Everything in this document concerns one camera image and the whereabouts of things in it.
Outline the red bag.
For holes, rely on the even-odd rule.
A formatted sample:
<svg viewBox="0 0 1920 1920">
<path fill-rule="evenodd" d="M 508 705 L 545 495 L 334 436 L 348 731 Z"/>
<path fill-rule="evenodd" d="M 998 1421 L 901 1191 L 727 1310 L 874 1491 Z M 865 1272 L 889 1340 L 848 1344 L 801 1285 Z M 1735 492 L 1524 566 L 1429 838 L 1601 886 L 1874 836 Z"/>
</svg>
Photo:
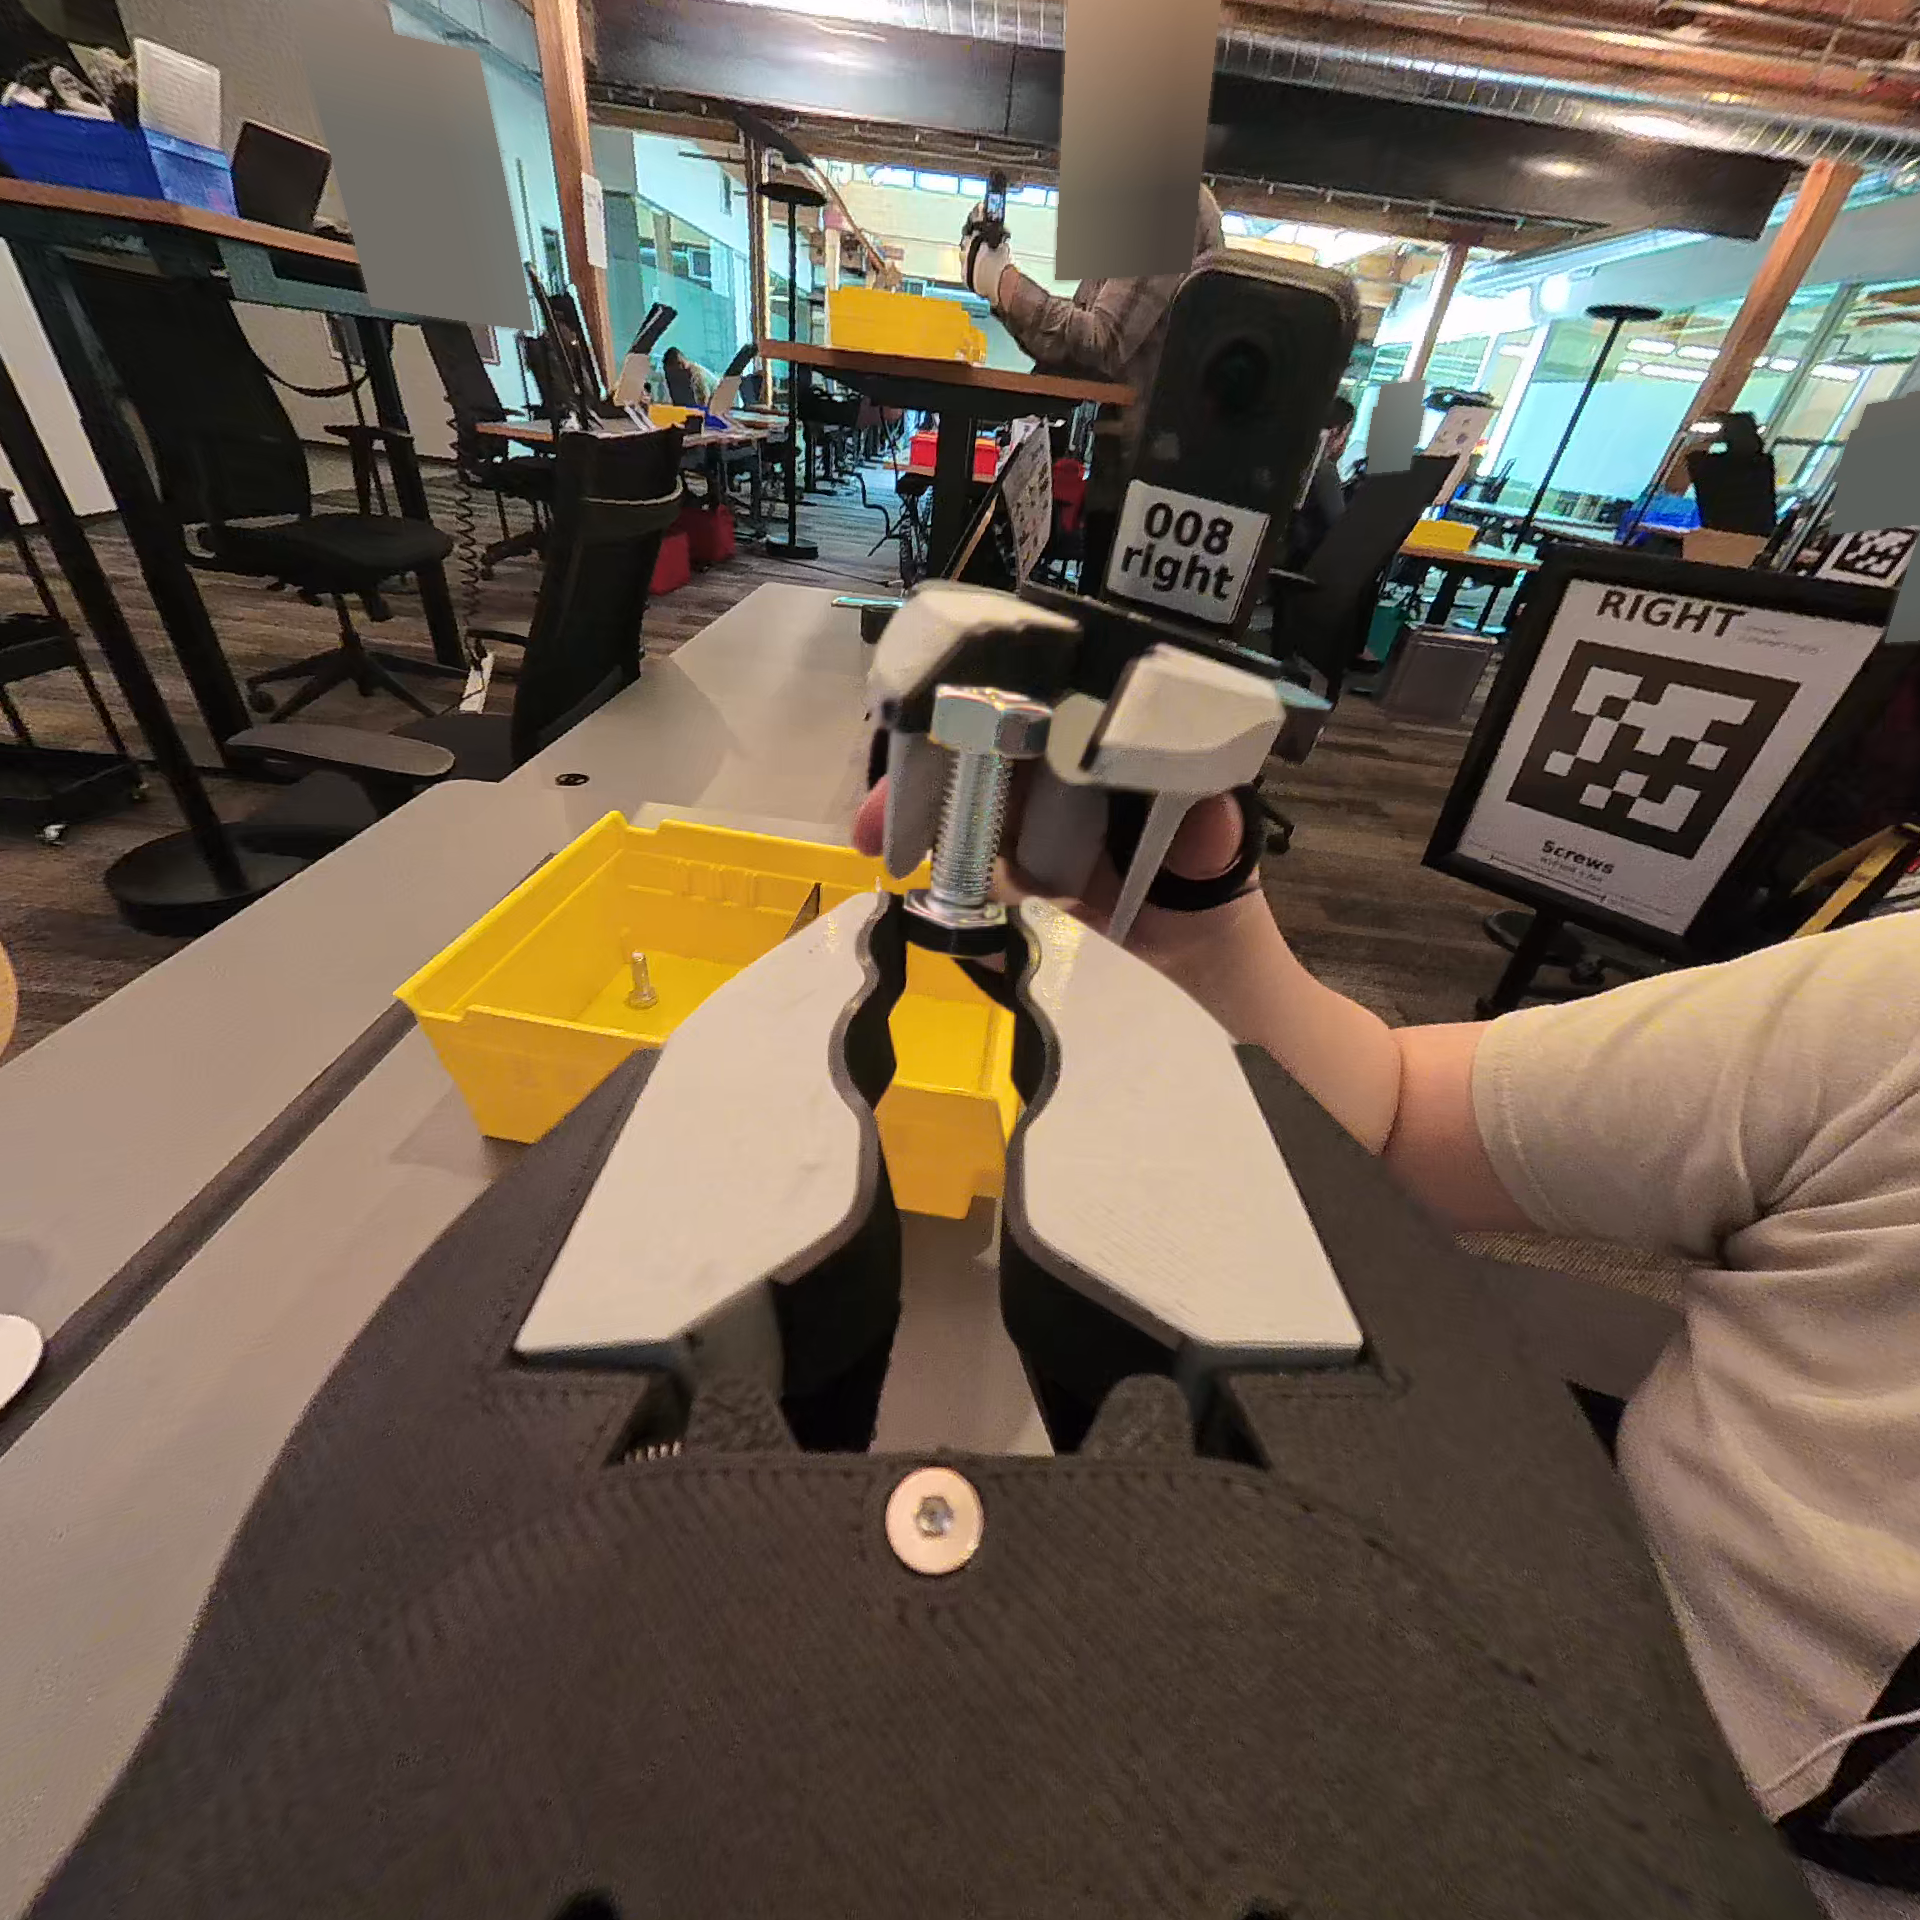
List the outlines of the red bag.
<svg viewBox="0 0 1920 1920">
<path fill-rule="evenodd" d="M 736 517 L 728 504 L 680 500 L 679 515 L 660 533 L 650 573 L 650 595 L 679 591 L 700 568 L 736 555 Z"/>
</svg>

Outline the wooden top standing desk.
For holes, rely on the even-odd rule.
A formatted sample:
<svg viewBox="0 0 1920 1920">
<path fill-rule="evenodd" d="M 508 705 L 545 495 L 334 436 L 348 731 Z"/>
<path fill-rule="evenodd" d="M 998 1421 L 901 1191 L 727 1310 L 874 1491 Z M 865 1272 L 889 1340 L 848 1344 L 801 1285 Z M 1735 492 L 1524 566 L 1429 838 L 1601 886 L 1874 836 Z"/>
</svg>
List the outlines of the wooden top standing desk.
<svg viewBox="0 0 1920 1920">
<path fill-rule="evenodd" d="M 758 359 L 850 387 L 878 407 L 930 414 L 936 446 L 930 481 L 930 565 L 952 560 L 972 520 L 973 444 L 980 425 L 1068 419 L 1078 405 L 1135 403 L 1124 383 L 1077 374 L 1012 373 L 961 359 L 863 352 L 758 339 Z"/>
<path fill-rule="evenodd" d="M 348 320 L 364 353 L 375 420 L 349 429 L 344 441 L 386 456 L 398 517 L 429 518 L 392 369 L 388 317 L 372 305 L 351 247 L 318 232 L 17 177 L 5 180 L 1 204 L 6 251 L 77 407 L 84 444 L 106 481 L 111 515 L 129 543 L 208 743 L 225 769 L 281 775 L 263 760 L 241 758 L 237 750 L 240 733 L 273 721 L 252 713 L 246 687 L 232 675 L 200 591 L 204 575 L 230 575 L 188 565 L 185 536 L 159 500 L 153 456 L 97 334 L 80 309 L 70 269 L 86 261 L 164 278 L 213 280 L 229 296 L 232 315 L 252 304 Z M 465 636 L 452 609 L 446 565 L 386 582 L 384 620 L 349 604 L 367 646 L 465 670 Z"/>
</svg>

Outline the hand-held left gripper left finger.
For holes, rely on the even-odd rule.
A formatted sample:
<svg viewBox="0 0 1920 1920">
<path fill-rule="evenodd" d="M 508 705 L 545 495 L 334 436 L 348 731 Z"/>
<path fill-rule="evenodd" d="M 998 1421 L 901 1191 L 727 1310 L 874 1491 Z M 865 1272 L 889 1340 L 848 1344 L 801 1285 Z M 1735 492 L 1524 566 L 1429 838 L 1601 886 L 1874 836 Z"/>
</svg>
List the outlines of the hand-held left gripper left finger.
<svg viewBox="0 0 1920 1920">
<path fill-rule="evenodd" d="M 901 1313 L 878 1129 L 895 900 L 860 893 L 750 961 L 642 1085 L 514 1334 L 530 1365 L 865 1369 Z"/>
</svg>

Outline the yellow plastic bin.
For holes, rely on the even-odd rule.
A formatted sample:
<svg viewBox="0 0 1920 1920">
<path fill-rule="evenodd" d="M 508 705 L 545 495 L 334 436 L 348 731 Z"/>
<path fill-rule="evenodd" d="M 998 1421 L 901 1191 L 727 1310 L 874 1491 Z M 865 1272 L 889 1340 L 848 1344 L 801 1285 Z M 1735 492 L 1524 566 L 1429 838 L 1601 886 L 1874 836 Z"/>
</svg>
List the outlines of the yellow plastic bin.
<svg viewBox="0 0 1920 1920">
<path fill-rule="evenodd" d="M 905 883 L 872 856 L 746 823 L 609 812 L 400 984 L 482 1135 L 537 1142 L 608 1075 L 657 1048 L 732 976 L 840 904 Z M 657 1008 L 633 1012 L 629 956 Z M 901 1211 L 960 1219 L 1001 1197 L 1022 1101 L 1014 1021 L 945 956 L 908 953 L 895 1079 L 878 1107 Z"/>
<path fill-rule="evenodd" d="M 984 365 L 989 342 L 952 300 L 910 294 L 865 283 L 839 283 L 825 294 L 826 345 L 844 352 L 912 356 Z"/>
</svg>

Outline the blue plastic crate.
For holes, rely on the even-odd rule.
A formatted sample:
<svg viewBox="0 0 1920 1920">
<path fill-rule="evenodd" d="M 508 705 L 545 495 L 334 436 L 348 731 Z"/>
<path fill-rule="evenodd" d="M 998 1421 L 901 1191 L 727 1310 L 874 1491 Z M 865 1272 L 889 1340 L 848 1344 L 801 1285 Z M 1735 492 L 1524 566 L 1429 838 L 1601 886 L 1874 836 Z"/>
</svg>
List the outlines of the blue plastic crate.
<svg viewBox="0 0 1920 1920">
<path fill-rule="evenodd" d="M 236 215 L 232 169 L 221 150 L 144 125 L 5 102 L 1 161 L 6 175 L 24 182 Z"/>
</svg>

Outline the grey storage bin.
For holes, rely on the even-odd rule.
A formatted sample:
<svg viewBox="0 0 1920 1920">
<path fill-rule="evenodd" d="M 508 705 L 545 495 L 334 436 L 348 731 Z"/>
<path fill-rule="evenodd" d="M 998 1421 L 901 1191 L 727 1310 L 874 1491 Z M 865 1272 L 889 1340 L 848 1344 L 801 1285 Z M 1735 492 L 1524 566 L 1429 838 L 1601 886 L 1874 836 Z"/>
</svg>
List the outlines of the grey storage bin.
<svg viewBox="0 0 1920 1920">
<path fill-rule="evenodd" d="M 1481 681 L 1501 656 L 1501 638 L 1482 630 L 1405 627 L 1380 670 L 1380 713 L 1421 725 L 1465 725 Z"/>
</svg>

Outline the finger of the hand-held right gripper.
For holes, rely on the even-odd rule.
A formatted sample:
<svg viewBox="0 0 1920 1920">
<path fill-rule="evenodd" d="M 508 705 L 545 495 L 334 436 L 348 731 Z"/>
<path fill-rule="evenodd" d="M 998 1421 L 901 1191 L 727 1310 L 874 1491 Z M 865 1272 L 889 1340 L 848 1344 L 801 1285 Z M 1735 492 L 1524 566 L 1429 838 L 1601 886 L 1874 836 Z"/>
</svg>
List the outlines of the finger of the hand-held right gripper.
<svg viewBox="0 0 1920 1920">
<path fill-rule="evenodd" d="M 1062 696 L 1047 769 L 1089 785 L 1238 785 L 1287 725 L 1280 685 L 1200 654 L 1140 654 L 1098 704 Z"/>
<path fill-rule="evenodd" d="M 1077 617 L 1012 591 L 972 585 L 913 589 L 880 630 L 869 670 L 869 719 L 925 733 L 941 685 L 1056 696 L 1082 640 Z"/>
</svg>

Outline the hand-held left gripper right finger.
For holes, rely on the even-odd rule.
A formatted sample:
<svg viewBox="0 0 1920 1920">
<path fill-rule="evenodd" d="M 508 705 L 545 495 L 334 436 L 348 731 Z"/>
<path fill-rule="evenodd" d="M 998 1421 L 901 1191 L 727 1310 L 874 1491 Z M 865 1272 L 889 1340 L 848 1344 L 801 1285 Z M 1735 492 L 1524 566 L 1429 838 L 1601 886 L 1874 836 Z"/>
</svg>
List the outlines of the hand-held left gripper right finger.
<svg viewBox="0 0 1920 1920">
<path fill-rule="evenodd" d="M 1226 1028 L 1045 900 L 1014 909 L 1040 1085 L 1006 1160 L 1032 1263 L 1180 1369 L 1359 1355 L 1359 1324 Z"/>
</svg>

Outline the black framed marker sign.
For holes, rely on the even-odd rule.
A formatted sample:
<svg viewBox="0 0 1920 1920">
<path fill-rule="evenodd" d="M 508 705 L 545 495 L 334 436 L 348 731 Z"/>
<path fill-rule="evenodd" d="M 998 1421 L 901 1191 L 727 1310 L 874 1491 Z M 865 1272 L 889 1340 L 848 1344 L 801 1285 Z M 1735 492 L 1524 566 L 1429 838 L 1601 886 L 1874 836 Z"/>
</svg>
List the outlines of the black framed marker sign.
<svg viewBox="0 0 1920 1920">
<path fill-rule="evenodd" d="M 1549 560 L 1424 854 L 1524 911 L 1474 1014 L 1783 935 L 1914 685 L 1897 605 L 1638 551 Z"/>
</svg>

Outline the large silver hex bolt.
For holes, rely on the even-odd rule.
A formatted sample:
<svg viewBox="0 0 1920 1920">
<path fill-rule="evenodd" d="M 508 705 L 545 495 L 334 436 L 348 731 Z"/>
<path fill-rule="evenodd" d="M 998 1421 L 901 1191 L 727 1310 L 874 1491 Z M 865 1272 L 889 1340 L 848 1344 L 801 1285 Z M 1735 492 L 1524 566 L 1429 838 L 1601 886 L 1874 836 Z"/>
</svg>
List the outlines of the large silver hex bolt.
<svg viewBox="0 0 1920 1920">
<path fill-rule="evenodd" d="M 1040 758 L 1052 708 L 1004 687 L 941 684 L 930 743 L 949 758 L 928 888 L 957 903 L 994 900 L 994 867 L 1014 767 Z"/>
</svg>

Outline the person's right forearm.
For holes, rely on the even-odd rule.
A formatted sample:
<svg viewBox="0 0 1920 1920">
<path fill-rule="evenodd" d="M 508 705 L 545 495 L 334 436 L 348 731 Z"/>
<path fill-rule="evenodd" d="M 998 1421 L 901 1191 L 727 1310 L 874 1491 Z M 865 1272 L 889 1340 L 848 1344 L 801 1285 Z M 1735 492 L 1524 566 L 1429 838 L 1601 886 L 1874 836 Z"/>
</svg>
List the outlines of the person's right forearm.
<svg viewBox="0 0 1920 1920">
<path fill-rule="evenodd" d="M 1461 1231 L 1526 1220 L 1481 1133 L 1474 1069 L 1488 1021 L 1389 1025 L 1319 980 L 1270 927 L 1246 1036 L 1429 1214 Z"/>
</svg>

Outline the person's right hand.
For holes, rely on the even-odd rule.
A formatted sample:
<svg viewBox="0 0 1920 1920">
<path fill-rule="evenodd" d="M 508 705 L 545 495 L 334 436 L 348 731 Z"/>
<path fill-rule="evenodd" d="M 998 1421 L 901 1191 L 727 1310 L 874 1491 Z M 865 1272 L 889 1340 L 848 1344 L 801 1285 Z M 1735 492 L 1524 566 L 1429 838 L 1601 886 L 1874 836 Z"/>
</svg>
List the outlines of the person's right hand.
<svg viewBox="0 0 1920 1920">
<path fill-rule="evenodd" d="M 853 845 L 857 853 L 880 853 L 887 799 L 889 781 L 881 777 L 854 812 Z M 1233 798 L 1218 795 L 1193 801 L 1170 841 L 1161 875 L 1220 877 L 1241 845 L 1241 830 L 1241 806 Z M 1034 895 L 1029 879 L 1030 873 L 1010 856 L 1001 856 L 996 867 L 1001 900 L 1010 904 Z M 1096 853 L 1078 893 L 1042 891 L 1038 895 L 1106 933 L 1117 891 L 1120 877 L 1113 863 L 1103 853 Z M 1177 911 L 1146 903 L 1135 915 L 1121 944 L 1202 1004 L 1236 1041 L 1260 1045 L 1273 1057 L 1282 1057 L 1287 1051 L 1292 1028 L 1297 1021 L 1297 1005 L 1305 1005 L 1303 991 L 1316 989 L 1316 980 L 1287 948 L 1260 886 L 1207 911 Z"/>
</svg>

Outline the wooden column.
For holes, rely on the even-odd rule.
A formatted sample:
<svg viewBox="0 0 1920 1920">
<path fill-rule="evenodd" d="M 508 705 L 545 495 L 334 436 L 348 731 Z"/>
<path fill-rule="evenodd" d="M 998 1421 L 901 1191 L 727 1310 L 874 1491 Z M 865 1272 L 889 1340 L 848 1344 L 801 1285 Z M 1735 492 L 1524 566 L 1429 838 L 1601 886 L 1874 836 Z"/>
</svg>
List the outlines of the wooden column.
<svg viewBox="0 0 1920 1920">
<path fill-rule="evenodd" d="M 1780 229 L 1766 241 L 1765 255 L 1743 289 L 1735 321 L 1724 334 L 1709 373 L 1702 376 L 1684 420 L 1650 476 L 1655 492 L 1678 492 L 1686 479 L 1686 452 L 1696 429 L 1721 420 L 1736 407 L 1743 383 L 1761 359 L 1770 334 L 1780 325 L 1793 292 L 1799 292 L 1816 253 L 1831 238 L 1844 204 L 1862 177 L 1862 166 L 1847 159 L 1815 159 L 1792 193 Z"/>
<path fill-rule="evenodd" d="M 584 16 L 578 1 L 528 1 L 549 150 L 560 191 L 566 283 L 602 376 L 617 373 L 608 304 L 606 209 L 592 161 Z"/>
</svg>

